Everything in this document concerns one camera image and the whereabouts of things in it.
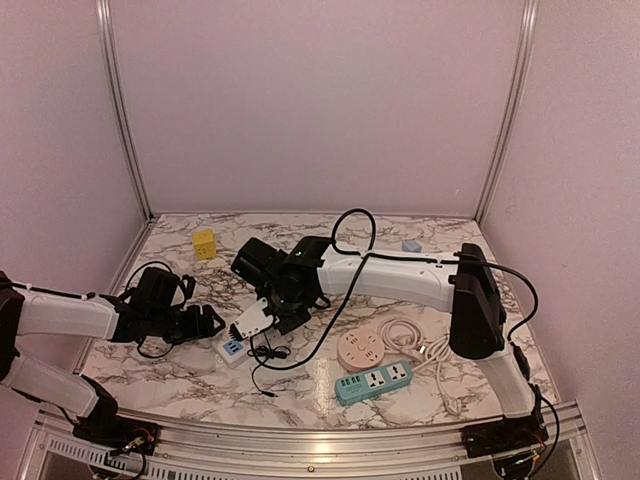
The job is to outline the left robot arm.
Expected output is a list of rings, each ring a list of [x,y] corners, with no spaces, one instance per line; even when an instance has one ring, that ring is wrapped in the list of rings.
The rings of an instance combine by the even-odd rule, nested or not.
[[[86,423],[106,445],[125,438],[117,401],[90,378],[71,374],[17,348],[28,335],[89,337],[142,345],[148,338],[169,347],[213,338],[225,327],[210,305],[192,305],[196,280],[159,262],[143,265],[136,285],[120,295],[72,294],[1,278],[1,384],[34,401],[53,404]]]

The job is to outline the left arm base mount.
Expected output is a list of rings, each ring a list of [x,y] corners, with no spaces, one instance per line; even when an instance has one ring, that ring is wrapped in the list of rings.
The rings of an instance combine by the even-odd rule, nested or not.
[[[97,403],[86,416],[77,415],[73,436],[109,447],[116,455],[133,450],[152,455],[159,425],[119,415],[117,401],[99,384],[87,381],[97,394]]]

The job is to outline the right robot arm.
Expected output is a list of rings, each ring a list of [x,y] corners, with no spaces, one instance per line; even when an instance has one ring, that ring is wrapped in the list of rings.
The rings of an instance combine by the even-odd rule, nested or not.
[[[515,448],[533,433],[532,416],[542,398],[513,342],[515,330],[506,325],[493,276],[494,271],[514,271],[489,262],[478,245],[464,243],[456,252],[430,257],[348,246],[335,234],[306,236],[290,252],[251,238],[231,269],[257,294],[229,328],[237,341],[270,328],[288,333],[309,320],[311,309],[326,308],[331,295],[381,297],[449,314],[450,348],[476,362],[501,406],[505,419],[496,425],[496,440]]]

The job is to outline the black power adapter with cable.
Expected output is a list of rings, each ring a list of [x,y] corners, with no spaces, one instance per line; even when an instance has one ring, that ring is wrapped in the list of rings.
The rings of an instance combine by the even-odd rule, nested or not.
[[[277,395],[273,392],[262,389],[256,381],[255,375],[258,369],[263,367],[268,360],[279,359],[285,360],[291,355],[291,349],[288,346],[276,346],[273,347],[266,333],[263,333],[264,342],[258,345],[254,338],[249,339],[249,352],[248,355],[256,360],[257,365],[251,370],[251,380],[256,390],[263,396],[269,398],[276,398]]]

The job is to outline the white multicolour power strip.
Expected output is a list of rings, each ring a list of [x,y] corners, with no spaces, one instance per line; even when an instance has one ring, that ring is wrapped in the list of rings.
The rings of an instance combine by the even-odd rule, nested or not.
[[[249,348],[245,342],[239,342],[228,337],[214,340],[214,364],[217,369],[236,369],[249,359]]]

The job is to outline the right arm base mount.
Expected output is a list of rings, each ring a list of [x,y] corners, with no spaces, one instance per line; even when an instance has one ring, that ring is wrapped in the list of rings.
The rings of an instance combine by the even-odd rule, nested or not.
[[[502,454],[543,444],[548,438],[544,420],[536,413],[518,418],[502,417],[500,420],[466,426],[461,430],[461,441],[469,458]]]

